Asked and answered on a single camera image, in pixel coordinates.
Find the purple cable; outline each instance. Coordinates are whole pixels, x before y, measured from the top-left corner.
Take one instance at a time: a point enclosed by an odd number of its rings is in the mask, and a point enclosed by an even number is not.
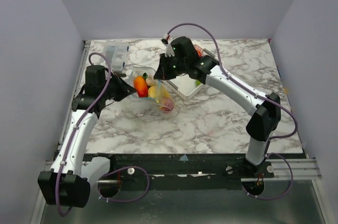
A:
[[[275,200],[275,199],[280,199],[280,198],[284,197],[286,194],[288,194],[288,193],[290,192],[290,190],[291,190],[291,188],[292,188],[292,185],[293,185],[293,183],[294,183],[294,174],[293,174],[293,172],[292,172],[292,169],[291,169],[290,164],[287,162],[287,160],[286,160],[283,156],[281,156],[280,154],[277,154],[277,153],[270,153],[270,154],[268,154],[267,159],[269,159],[271,155],[276,155],[276,156],[278,156],[279,158],[283,159],[283,161],[284,161],[284,162],[286,163],[286,165],[288,166],[288,168],[289,168],[289,170],[290,170],[290,175],[291,175],[289,187],[286,189],[285,192],[283,192],[283,193],[282,193],[281,195],[279,195],[279,196],[272,197],[272,198],[264,198],[264,197],[255,196],[255,195],[250,194],[250,193],[244,188],[244,186],[242,186],[242,189],[245,191],[245,193],[247,194],[247,196],[252,197],[252,198],[254,198],[254,199],[260,199],[260,200]]]
[[[75,127],[73,128],[73,131],[72,133],[70,134],[70,137],[69,137],[69,140],[68,140],[68,143],[65,147],[65,150],[64,150],[64,153],[63,153],[63,156],[62,156],[62,161],[65,162],[66,159],[67,159],[67,155],[68,155],[68,151],[69,151],[69,148],[71,146],[71,143],[73,141],[73,138],[74,138],[74,135],[77,131],[77,129],[79,128],[82,120],[84,119],[84,117],[88,114],[88,112],[94,107],[94,105],[101,99],[101,97],[104,95],[105,91],[107,90],[108,88],[108,85],[109,85],[109,82],[110,82],[110,75],[111,75],[111,68],[110,68],[110,64],[109,64],[109,61],[107,60],[107,58],[101,54],[101,53],[98,53],[98,52],[93,52],[89,55],[89,63],[91,65],[93,65],[93,63],[91,62],[91,57],[93,55],[99,55],[100,57],[102,57],[104,59],[104,61],[106,62],[107,64],[107,67],[108,67],[108,78],[107,78],[107,81],[106,81],[106,84],[102,90],[102,92],[99,94],[99,96],[93,101],[93,103],[84,111],[84,113],[82,114],[82,116],[79,118],[78,122],[76,123]],[[58,212],[59,212],[59,215],[62,216],[62,217],[65,217],[67,214],[69,214],[70,210],[72,209],[72,207],[69,207],[68,210],[66,212],[62,212],[62,209],[61,209],[61,206],[60,206],[60,198],[59,198],[59,191],[60,191],[60,179],[61,179],[61,174],[62,174],[62,170],[63,170],[63,166],[64,164],[60,164],[60,168],[59,168],[59,171],[58,171],[58,175],[57,175],[57,183],[55,185],[55,201],[56,201],[56,204],[57,204],[57,209],[58,209]]]
[[[99,186],[98,186],[98,187],[97,187],[97,191],[98,191],[98,193],[99,193],[99,195],[100,195],[100,198],[103,198],[103,199],[108,200],[108,201],[110,201],[110,202],[130,203],[130,202],[135,202],[135,201],[137,201],[137,200],[143,198],[143,197],[147,194],[147,192],[148,192],[148,190],[149,190],[149,186],[150,186],[150,179],[149,179],[148,173],[147,173],[143,168],[141,168],[141,167],[137,167],[137,166],[122,167],[122,168],[120,168],[120,169],[118,169],[118,170],[115,170],[115,171],[112,171],[112,172],[110,172],[110,173],[108,173],[108,174],[105,174],[105,175],[103,176],[103,178],[105,178],[105,177],[107,177],[107,176],[109,176],[109,175],[116,174],[116,173],[118,173],[118,172],[120,172],[120,171],[127,170],[127,169],[137,169],[137,170],[141,170],[141,171],[143,171],[143,173],[145,173],[145,175],[146,175],[146,177],[147,177],[147,187],[146,187],[145,191],[144,191],[140,196],[138,196],[137,198],[134,198],[134,199],[126,199],[126,200],[121,200],[121,199],[110,199],[110,198],[105,198],[105,197],[103,197],[103,196],[101,195],[100,188],[99,188]]]
[[[222,59],[221,59],[221,53],[220,53],[220,50],[218,48],[218,45],[217,45],[217,41],[215,39],[215,37],[204,27],[202,27],[201,25],[198,25],[196,23],[181,23],[181,24],[178,24],[174,27],[172,27],[168,32],[167,34],[170,35],[170,33],[180,27],[180,26],[185,26],[185,25],[190,25],[190,26],[196,26],[196,27],[199,27],[200,29],[204,30],[205,32],[207,32],[207,34],[211,37],[212,41],[215,43],[215,46],[216,46],[216,51],[217,51],[217,57],[218,57],[218,61],[219,61],[219,64],[220,64],[220,68],[222,70],[222,72],[224,73],[224,75],[226,77],[228,77],[233,83],[235,83],[237,86],[239,86],[240,88],[242,88],[243,90],[245,90],[246,92],[250,93],[251,95],[254,95],[254,96],[257,96],[257,98],[261,99],[261,100],[264,100],[264,101],[268,101],[274,105],[276,105],[278,108],[282,109],[283,111],[285,111],[286,113],[288,113],[290,115],[290,117],[293,119],[294,123],[295,123],[295,129],[287,134],[287,135],[280,135],[280,136],[272,136],[269,138],[269,140],[272,140],[272,139],[275,139],[275,138],[288,138],[288,137],[291,137],[293,136],[294,134],[296,134],[296,132],[298,131],[298,121],[297,119],[295,118],[295,116],[289,111],[287,110],[285,107],[283,107],[282,105],[280,105],[279,103],[275,102],[275,101],[272,101],[268,98],[266,98],[265,96],[261,96],[261,95],[256,95],[255,92],[253,92],[252,90],[248,89],[246,86],[244,86],[243,84],[241,84],[240,82],[238,82],[237,80],[235,80],[234,78],[231,77],[231,75],[229,75],[227,73],[227,71],[224,69],[223,67],[223,63],[222,63]]]

